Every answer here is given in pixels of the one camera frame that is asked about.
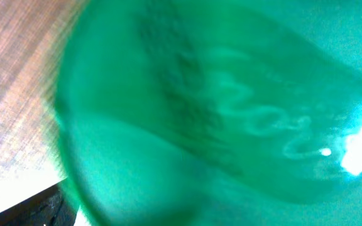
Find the green lid jar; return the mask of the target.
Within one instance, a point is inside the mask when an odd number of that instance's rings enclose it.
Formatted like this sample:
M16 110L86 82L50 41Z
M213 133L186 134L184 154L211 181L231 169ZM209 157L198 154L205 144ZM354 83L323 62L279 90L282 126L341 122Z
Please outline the green lid jar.
M54 107L92 225L362 225L362 1L89 1Z

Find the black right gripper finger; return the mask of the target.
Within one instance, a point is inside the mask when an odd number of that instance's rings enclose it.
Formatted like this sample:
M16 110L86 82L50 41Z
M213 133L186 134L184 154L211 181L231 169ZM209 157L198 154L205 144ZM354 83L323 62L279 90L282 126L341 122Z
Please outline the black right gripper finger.
M73 226L77 209L65 198L57 183L0 212L0 226Z

